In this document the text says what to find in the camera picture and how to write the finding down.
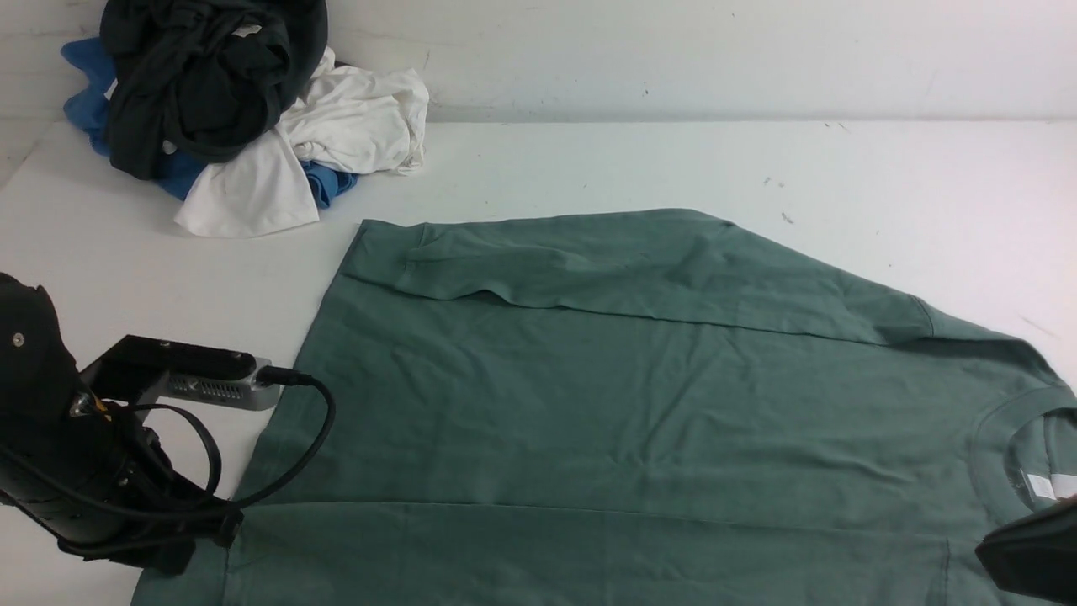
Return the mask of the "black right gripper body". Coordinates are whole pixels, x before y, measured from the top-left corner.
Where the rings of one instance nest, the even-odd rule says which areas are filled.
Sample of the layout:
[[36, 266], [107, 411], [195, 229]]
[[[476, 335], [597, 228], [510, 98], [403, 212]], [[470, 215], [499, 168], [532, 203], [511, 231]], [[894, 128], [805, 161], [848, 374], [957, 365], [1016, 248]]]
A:
[[974, 550], [1001, 591], [1076, 603], [1076, 499], [987, 534]]

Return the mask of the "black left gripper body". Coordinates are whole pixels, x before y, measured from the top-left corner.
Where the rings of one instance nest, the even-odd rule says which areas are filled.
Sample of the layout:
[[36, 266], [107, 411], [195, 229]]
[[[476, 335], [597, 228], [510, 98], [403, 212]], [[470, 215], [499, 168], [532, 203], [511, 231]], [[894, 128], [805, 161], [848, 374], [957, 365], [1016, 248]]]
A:
[[85, 369], [66, 348], [45, 288], [3, 276], [3, 503], [46, 530], [67, 555], [178, 575], [196, 544], [228, 548], [242, 510], [216, 497], [220, 450], [197, 487], [178, 473], [146, 414], [174, 377], [238, 379], [241, 353], [127, 335]]

